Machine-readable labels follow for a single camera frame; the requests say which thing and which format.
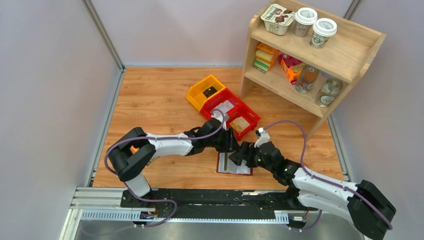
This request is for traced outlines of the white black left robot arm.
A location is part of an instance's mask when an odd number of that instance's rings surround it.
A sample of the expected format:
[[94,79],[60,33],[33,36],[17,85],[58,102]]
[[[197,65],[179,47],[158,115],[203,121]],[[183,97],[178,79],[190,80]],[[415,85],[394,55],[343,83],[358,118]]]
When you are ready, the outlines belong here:
[[234,130],[217,118],[175,135],[155,135],[135,127],[107,150],[105,166],[134,194],[135,203],[145,208],[152,203],[153,194],[143,169],[159,157],[192,156],[205,148],[233,153],[240,145]]

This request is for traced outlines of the red leather card holder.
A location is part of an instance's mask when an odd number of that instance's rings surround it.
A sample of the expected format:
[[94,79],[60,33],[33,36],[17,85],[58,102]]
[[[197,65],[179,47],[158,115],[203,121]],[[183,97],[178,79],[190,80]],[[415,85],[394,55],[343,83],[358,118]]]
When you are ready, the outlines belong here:
[[237,166],[234,162],[232,162],[229,159],[229,153],[228,153],[228,164],[230,165],[232,172],[222,172],[221,171],[222,162],[220,161],[221,153],[223,153],[223,152],[218,153],[218,160],[217,160],[217,167],[216,167],[217,173],[232,174],[232,175],[244,175],[244,176],[251,176],[253,174],[252,168],[247,167],[246,165]]

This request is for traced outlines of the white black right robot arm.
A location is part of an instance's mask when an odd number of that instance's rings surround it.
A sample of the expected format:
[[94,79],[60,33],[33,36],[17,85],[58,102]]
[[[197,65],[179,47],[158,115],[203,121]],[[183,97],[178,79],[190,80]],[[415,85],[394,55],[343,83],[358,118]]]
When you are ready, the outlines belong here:
[[288,187],[285,202],[291,209],[305,206],[339,216],[372,240],[382,240],[393,228],[397,210],[370,181],[341,181],[314,172],[284,157],[272,142],[259,147],[243,142],[241,149],[229,158],[237,165],[269,171],[275,180]]

